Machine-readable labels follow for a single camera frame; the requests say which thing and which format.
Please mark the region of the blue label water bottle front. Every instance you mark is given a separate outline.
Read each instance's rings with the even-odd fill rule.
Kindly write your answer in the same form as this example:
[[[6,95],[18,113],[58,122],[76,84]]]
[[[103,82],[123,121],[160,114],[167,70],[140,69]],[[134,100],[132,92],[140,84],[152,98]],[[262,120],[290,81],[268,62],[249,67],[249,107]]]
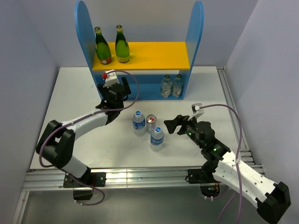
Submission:
[[[161,127],[156,127],[150,136],[150,148],[154,152],[159,152],[164,143],[164,132]]]

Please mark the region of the green glass bottle gold cap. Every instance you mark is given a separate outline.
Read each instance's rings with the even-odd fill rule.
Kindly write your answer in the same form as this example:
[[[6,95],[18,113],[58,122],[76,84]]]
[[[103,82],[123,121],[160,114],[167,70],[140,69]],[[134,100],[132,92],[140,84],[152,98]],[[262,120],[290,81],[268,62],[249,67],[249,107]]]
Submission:
[[[122,25],[116,26],[116,42],[115,42],[115,52],[116,57],[120,63],[126,63],[130,59],[130,51],[128,42],[123,33]]]

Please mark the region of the green glass bottle orange label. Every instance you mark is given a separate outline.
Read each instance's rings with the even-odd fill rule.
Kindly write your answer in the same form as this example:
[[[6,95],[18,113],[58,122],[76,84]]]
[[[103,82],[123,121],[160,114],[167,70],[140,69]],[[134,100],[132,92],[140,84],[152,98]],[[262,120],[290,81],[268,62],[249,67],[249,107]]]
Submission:
[[[101,64],[107,65],[112,61],[110,47],[106,42],[100,27],[95,27],[96,54]]]

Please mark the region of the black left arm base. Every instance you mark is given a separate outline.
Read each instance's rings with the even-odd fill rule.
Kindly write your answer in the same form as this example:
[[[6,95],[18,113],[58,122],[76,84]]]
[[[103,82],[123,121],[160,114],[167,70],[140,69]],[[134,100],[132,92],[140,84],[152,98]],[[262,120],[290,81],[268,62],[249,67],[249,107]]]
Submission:
[[[64,189],[73,189],[73,199],[76,203],[91,206],[102,203],[105,199],[105,193],[100,188],[105,187],[106,173],[91,172],[82,178],[66,173],[63,182]],[[89,202],[96,194],[102,194],[98,202]]]

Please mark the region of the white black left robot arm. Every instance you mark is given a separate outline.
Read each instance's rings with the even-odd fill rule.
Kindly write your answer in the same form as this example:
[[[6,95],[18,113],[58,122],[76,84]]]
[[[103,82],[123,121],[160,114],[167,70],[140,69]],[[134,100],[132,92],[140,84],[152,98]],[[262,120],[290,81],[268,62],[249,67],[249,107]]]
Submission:
[[[96,110],[76,118],[72,121],[58,122],[50,121],[37,146],[39,162],[42,167],[43,159],[50,163],[50,167],[56,167],[74,177],[79,186],[90,183],[92,175],[88,166],[73,156],[75,141],[91,130],[106,126],[113,122],[125,109],[124,101],[128,99],[131,90],[125,77],[122,83],[115,82],[111,85],[100,84],[98,89],[103,94],[101,103]]]

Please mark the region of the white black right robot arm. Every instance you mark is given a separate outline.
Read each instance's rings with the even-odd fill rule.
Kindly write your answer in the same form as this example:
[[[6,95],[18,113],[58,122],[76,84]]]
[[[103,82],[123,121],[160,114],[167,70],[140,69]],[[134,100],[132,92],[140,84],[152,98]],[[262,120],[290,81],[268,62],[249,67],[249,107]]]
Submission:
[[[252,203],[267,223],[277,224],[291,205],[289,188],[283,182],[267,179],[242,160],[215,137],[215,131],[207,121],[178,115],[164,124],[168,133],[173,134],[177,126],[178,135],[187,135],[206,162],[201,168],[189,169],[186,181],[190,184],[221,182]]]

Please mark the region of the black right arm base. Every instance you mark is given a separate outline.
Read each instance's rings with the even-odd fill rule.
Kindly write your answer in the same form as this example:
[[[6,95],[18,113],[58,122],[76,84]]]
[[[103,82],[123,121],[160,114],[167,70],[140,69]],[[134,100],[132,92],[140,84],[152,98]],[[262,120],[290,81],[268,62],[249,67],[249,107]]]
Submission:
[[[199,184],[199,188],[203,196],[216,197],[220,194],[220,184],[217,182],[211,173],[205,170],[188,169],[185,181],[189,184]]]

